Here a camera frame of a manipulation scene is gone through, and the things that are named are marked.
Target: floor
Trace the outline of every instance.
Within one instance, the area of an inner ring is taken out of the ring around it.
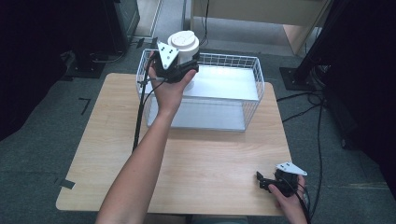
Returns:
[[[190,26],[191,1],[186,1],[185,20],[183,18],[184,0],[138,0],[141,22],[136,29],[135,38],[166,39]],[[193,31],[201,39],[205,34],[204,19],[194,18]],[[281,24],[207,19],[207,41],[201,49],[222,49],[244,51],[279,56],[294,56]],[[316,28],[299,56],[304,57],[317,36]]]

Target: forearm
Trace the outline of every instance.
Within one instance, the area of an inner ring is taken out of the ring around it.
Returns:
[[[111,186],[99,212],[98,223],[102,220],[106,223],[126,220],[141,223],[144,220],[161,169],[173,116],[161,113],[154,120]]]

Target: white triangular marker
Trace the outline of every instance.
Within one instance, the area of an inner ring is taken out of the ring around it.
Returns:
[[[295,175],[308,175],[308,173],[298,166],[294,165],[291,161],[280,163],[276,166],[277,169]]]
[[[161,41],[157,41],[158,51],[160,52],[161,62],[163,62],[163,69],[167,70],[173,60],[178,55],[178,49],[167,44],[164,44]]]

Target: desk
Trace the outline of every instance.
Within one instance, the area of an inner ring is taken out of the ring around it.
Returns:
[[[208,0],[191,0],[194,17],[205,17]],[[208,17],[283,24],[291,49],[297,54],[313,29],[326,17],[331,0],[212,0]]]
[[[62,188],[60,210],[98,211],[131,154],[138,108],[135,76],[106,77]],[[147,131],[143,120],[140,136]],[[272,85],[244,133],[172,129],[148,209],[161,214],[279,216],[256,171],[273,178],[290,152]]]

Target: light wood tabletop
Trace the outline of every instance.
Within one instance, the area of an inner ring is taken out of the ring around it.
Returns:
[[[56,206],[98,211],[132,152],[139,100],[135,75],[109,74],[99,93]],[[147,131],[142,122],[140,137]],[[291,161],[274,89],[264,96],[247,130],[172,129],[148,212],[279,216],[275,197],[260,189],[256,171],[274,179],[275,166]]]

